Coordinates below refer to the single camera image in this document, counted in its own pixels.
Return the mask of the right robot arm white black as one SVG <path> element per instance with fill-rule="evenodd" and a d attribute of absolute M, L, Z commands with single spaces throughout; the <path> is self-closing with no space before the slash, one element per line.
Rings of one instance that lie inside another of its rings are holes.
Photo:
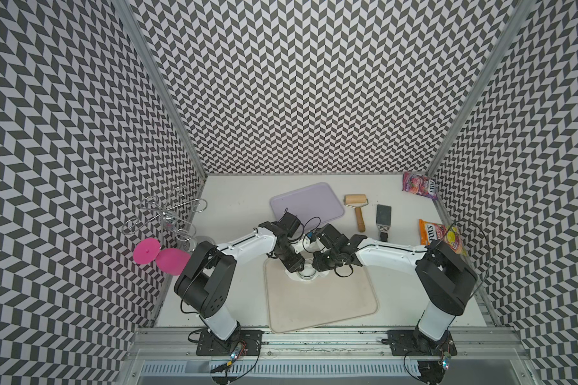
<path fill-rule="evenodd" d="M 443 241 L 411 247 L 360 234 L 348 238 L 331 224 L 311 231 L 305 239 L 317 248 L 313 266 L 319 272 L 367 266 L 417 277 L 429 303 L 415 335 L 432 342 L 443 341 L 454 319 L 464 314 L 478 281 L 473 268 Z"/>

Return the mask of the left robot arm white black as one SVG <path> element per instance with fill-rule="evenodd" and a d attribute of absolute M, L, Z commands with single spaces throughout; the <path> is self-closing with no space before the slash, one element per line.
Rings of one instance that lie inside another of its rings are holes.
<path fill-rule="evenodd" d="M 225 305 L 236 267 L 269 254 L 291 274 L 304 271 L 305 259 L 290 239 L 299 227 L 300 220 L 287 212 L 279 221 L 266 221 L 232 242 L 201 242 L 178 276 L 174 293 L 194 309 L 215 338 L 222 342 L 236 339 L 240 324 Z"/>

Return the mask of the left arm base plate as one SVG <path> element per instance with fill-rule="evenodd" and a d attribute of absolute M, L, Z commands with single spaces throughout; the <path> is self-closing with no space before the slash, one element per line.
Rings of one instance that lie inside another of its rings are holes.
<path fill-rule="evenodd" d="M 200 333 L 197 342 L 197 356 L 229 357 L 238 347 L 239 343 L 245 343 L 242 353 L 245 356 L 258 356 L 261 351 L 263 340 L 262 330 L 237 330 L 228 340 L 221 340 L 209 330 Z"/>

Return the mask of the beige plastic tray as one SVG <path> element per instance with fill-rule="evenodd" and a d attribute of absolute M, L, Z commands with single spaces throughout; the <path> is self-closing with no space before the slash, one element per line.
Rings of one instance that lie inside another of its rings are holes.
<path fill-rule="evenodd" d="M 375 314 L 379 304 L 365 269 L 347 278 L 315 272 L 311 280 L 290 274 L 279 261 L 264 264 L 269 327 L 294 332 Z"/>

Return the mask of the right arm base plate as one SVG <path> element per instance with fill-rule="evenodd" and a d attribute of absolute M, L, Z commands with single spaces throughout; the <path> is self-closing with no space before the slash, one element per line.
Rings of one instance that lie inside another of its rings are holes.
<path fill-rule="evenodd" d="M 444 356 L 454 357 L 458 350 L 451 333 L 447 330 L 439 340 L 432 340 L 418 329 L 394 329 L 386 332 L 381 341 L 390 348 L 393 356 Z"/>

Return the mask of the white dough ball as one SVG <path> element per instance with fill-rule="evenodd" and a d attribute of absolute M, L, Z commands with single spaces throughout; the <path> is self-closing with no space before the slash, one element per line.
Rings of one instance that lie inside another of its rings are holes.
<path fill-rule="evenodd" d="M 329 275 L 328 271 L 325 272 L 319 272 L 319 271 L 312 271 L 310 275 L 304 275 L 303 271 L 300 272 L 295 272 L 295 273 L 290 273 L 288 271 L 285 271 L 285 274 L 287 275 L 287 277 L 289 277 L 289 279 L 291 279 L 292 281 L 296 281 L 296 282 L 312 282 L 318 278 L 325 278 Z"/>

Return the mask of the black handled metal scraper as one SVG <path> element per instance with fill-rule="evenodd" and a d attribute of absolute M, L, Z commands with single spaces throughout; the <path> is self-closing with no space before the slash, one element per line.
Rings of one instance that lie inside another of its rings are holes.
<path fill-rule="evenodd" d="M 391 227 L 392 208 L 388 205 L 378 205 L 376 212 L 376 226 L 382 242 L 388 242 Z"/>

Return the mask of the wooden dough roller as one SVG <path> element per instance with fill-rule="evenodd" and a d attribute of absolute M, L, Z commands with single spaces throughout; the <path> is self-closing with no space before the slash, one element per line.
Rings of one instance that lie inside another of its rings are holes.
<path fill-rule="evenodd" d="M 346 206 L 354 209 L 357 229 L 360 233 L 364 233 L 366 227 L 362 208 L 369 204 L 367 196 L 365 194 L 348 194 L 344 197 L 344 203 Z"/>

